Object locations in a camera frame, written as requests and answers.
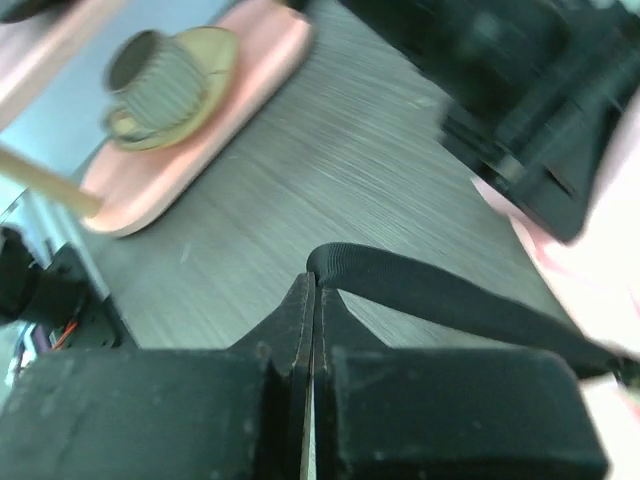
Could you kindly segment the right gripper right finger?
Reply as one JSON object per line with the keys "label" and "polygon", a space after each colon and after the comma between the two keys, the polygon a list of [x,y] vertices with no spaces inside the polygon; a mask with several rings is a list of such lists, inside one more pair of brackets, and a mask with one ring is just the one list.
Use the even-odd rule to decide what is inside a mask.
{"label": "right gripper right finger", "polygon": [[394,349],[320,290],[321,479],[602,479],[610,463],[576,377],[523,348]]}

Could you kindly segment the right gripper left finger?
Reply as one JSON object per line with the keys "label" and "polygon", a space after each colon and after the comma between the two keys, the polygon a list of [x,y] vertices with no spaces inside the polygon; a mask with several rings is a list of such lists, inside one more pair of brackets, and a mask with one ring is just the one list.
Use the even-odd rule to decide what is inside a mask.
{"label": "right gripper left finger", "polygon": [[224,350],[37,360],[1,414],[5,479],[303,479],[315,280]]}

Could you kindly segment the pink tiered wooden shelf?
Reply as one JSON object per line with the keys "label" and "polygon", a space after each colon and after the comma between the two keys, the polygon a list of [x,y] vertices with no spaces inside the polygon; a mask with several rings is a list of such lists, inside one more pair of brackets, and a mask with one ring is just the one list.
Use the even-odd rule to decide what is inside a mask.
{"label": "pink tiered wooden shelf", "polygon": [[4,177],[124,237],[154,222],[306,59],[309,18],[288,1],[240,1],[217,21],[133,35],[109,63],[107,141],[80,185],[1,151]]}

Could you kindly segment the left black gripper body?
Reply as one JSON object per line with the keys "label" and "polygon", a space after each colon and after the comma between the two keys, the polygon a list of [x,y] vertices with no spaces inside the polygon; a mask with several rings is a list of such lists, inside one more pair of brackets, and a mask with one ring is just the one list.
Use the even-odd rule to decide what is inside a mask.
{"label": "left black gripper body", "polygon": [[614,1],[351,1],[451,98],[442,145],[561,242],[581,232],[639,85],[639,11]]}

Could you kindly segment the black ribbon gold lettering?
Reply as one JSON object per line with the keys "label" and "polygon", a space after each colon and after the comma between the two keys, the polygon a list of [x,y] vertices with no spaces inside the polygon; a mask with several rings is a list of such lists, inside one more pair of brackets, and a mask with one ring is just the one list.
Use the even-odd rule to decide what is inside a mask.
{"label": "black ribbon gold lettering", "polygon": [[306,263],[318,284],[487,339],[548,350],[581,378],[621,376],[627,359],[526,305],[493,294],[439,267],[352,243],[315,248]]}

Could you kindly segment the pink flower bouquet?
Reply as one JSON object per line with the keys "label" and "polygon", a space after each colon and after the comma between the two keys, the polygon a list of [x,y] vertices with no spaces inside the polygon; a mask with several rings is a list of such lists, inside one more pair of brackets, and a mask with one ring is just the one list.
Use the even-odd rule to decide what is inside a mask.
{"label": "pink flower bouquet", "polygon": [[[579,237],[564,245],[526,219],[484,181],[483,199],[507,216],[532,263],[579,329],[639,357],[639,111],[627,112],[607,150]],[[582,385],[609,455],[612,479],[639,476],[639,388],[613,378]]]}

